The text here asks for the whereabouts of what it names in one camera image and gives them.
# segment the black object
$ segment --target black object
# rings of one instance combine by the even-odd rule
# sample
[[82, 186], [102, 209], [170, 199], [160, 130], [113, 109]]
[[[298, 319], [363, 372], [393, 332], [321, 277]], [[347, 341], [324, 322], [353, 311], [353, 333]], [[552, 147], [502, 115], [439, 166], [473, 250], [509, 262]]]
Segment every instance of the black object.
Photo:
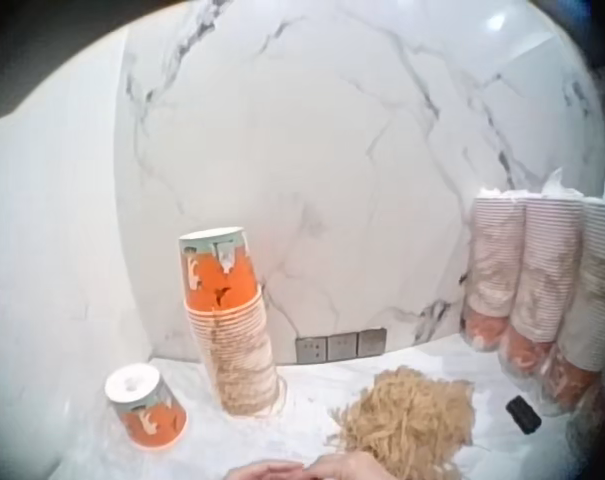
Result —
[[535, 432], [542, 425], [542, 419], [539, 415], [519, 395], [506, 404], [506, 411], [511, 414], [513, 420], [525, 435]]

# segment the white wall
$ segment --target white wall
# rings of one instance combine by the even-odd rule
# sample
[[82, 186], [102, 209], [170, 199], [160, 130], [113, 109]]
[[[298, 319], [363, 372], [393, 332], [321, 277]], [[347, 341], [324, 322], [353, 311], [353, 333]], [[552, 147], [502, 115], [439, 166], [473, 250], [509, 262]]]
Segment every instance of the white wall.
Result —
[[0, 120], [0, 478], [44, 476], [108, 372], [150, 354], [116, 218], [125, 39], [91, 46]]

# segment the marble backsplash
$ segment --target marble backsplash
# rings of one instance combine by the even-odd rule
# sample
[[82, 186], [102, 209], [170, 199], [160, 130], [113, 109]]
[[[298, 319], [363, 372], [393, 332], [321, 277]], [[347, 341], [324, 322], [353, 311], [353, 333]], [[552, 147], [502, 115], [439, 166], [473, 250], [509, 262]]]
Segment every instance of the marble backsplash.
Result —
[[457, 330], [480, 188], [601, 190], [583, 60], [519, 0], [200, 0], [129, 27], [115, 188], [156, 355], [195, 359], [177, 238], [241, 225], [276, 360], [295, 338]]

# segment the electrical socket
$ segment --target electrical socket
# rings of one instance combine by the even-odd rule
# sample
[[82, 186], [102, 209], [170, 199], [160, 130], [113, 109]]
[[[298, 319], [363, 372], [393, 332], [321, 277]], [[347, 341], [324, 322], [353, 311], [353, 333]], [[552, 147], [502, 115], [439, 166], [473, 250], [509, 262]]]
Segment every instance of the electrical socket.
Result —
[[382, 355], [386, 350], [386, 328], [358, 333], [358, 357]]
[[326, 337], [297, 338], [296, 360], [299, 365], [326, 362]]
[[331, 335], [327, 341], [327, 359], [329, 362], [349, 360], [358, 356], [358, 334], [340, 333]]

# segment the hand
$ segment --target hand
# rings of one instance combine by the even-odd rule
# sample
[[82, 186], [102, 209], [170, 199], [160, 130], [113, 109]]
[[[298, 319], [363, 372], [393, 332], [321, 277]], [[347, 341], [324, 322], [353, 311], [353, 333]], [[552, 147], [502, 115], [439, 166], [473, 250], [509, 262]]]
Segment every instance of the hand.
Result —
[[234, 468], [224, 480], [288, 480], [296, 472], [302, 471], [301, 463], [266, 461]]
[[397, 480], [370, 453], [351, 452], [325, 455], [293, 480]]

